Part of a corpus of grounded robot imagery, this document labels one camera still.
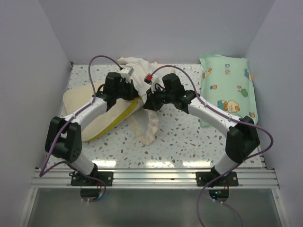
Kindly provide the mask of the white pillowcase with cream ruffle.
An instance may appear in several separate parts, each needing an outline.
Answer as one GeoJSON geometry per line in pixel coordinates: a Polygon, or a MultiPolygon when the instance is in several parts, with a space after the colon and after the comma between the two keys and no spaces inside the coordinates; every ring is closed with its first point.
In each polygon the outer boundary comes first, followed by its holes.
{"type": "Polygon", "coordinates": [[[151,85],[144,82],[144,78],[162,66],[162,64],[157,62],[149,63],[142,58],[135,57],[121,57],[117,62],[134,69],[131,78],[140,99],[135,111],[126,120],[137,139],[142,144],[149,145],[155,140],[155,134],[159,127],[159,118],[154,110],[143,109],[143,105],[147,101],[146,92],[151,88],[151,85]]]}

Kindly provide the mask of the cream yellow dotted pillow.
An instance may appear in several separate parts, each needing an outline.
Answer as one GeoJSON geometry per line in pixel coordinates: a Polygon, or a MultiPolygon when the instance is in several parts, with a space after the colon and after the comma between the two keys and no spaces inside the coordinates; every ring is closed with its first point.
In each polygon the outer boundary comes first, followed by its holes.
{"type": "MultiPolygon", "coordinates": [[[[84,106],[93,96],[91,85],[71,88],[63,95],[63,104],[67,114],[71,114],[84,106]]],[[[83,142],[93,141],[116,127],[133,112],[137,111],[143,102],[140,98],[133,101],[118,99],[116,104],[106,113],[94,119],[83,131],[83,142]]]]}

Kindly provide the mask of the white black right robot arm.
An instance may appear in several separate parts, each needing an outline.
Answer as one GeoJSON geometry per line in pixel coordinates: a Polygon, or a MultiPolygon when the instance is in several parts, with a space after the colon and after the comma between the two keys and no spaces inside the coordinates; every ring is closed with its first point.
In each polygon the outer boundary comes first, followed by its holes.
{"type": "Polygon", "coordinates": [[[225,154],[202,179],[223,185],[228,180],[228,171],[241,164],[260,144],[253,120],[246,116],[239,118],[209,105],[193,90],[185,90],[175,73],[163,77],[163,86],[148,74],[144,82],[151,88],[146,92],[145,110],[158,111],[164,104],[172,104],[178,110],[203,119],[213,125],[226,137],[225,154]]]}

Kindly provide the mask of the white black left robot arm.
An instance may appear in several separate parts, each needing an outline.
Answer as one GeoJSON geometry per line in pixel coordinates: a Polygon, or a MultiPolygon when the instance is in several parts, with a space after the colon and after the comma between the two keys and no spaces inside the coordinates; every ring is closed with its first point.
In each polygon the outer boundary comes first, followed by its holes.
{"type": "Polygon", "coordinates": [[[50,157],[54,156],[81,172],[85,184],[92,186],[97,183],[95,164],[82,153],[81,133],[93,120],[109,111],[118,99],[132,101],[138,98],[131,79],[132,73],[131,68],[108,73],[104,85],[93,89],[92,98],[84,106],[64,118],[54,117],[50,121],[45,142],[47,156],[40,176],[50,171],[46,165],[50,157]]]}

